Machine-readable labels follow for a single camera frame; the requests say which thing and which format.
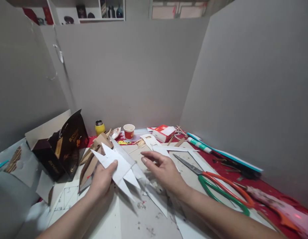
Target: pencil drawing on paper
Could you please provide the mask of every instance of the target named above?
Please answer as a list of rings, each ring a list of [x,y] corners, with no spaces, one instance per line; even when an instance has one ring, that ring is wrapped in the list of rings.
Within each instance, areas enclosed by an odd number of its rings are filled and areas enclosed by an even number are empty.
[[[54,211],[70,209],[78,200],[78,186],[64,188]]]
[[[65,187],[54,206],[47,227],[50,227],[78,201],[78,186]]]

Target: forearm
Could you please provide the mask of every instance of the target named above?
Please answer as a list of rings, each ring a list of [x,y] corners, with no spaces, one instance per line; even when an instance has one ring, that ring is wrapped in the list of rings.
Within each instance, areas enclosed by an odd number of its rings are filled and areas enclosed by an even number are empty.
[[[179,199],[197,212],[221,238],[281,238],[274,230],[189,186]]]
[[[81,238],[95,217],[96,208],[99,208],[97,199],[87,193],[38,239]]]

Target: red box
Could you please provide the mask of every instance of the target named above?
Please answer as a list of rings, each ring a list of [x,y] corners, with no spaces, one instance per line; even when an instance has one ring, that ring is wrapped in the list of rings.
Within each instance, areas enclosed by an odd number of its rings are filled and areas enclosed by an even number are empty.
[[[173,126],[161,125],[153,130],[153,135],[162,143],[167,143],[174,135],[176,129]]]

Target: blue vase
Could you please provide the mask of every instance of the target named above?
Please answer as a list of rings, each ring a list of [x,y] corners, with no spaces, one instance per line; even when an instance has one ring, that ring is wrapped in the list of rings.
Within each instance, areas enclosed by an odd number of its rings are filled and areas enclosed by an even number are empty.
[[[118,9],[116,10],[116,18],[123,18],[123,10],[120,5],[118,5]]]

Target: scissors blade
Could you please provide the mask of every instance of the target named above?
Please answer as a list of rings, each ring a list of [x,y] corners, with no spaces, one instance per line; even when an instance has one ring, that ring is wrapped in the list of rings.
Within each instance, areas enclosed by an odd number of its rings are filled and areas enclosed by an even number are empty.
[[[181,157],[177,156],[176,154],[173,154],[179,161],[181,161],[183,164],[185,164],[191,171],[193,171],[197,175],[203,174],[203,171],[196,168],[194,165],[191,165],[186,160],[182,159]]]

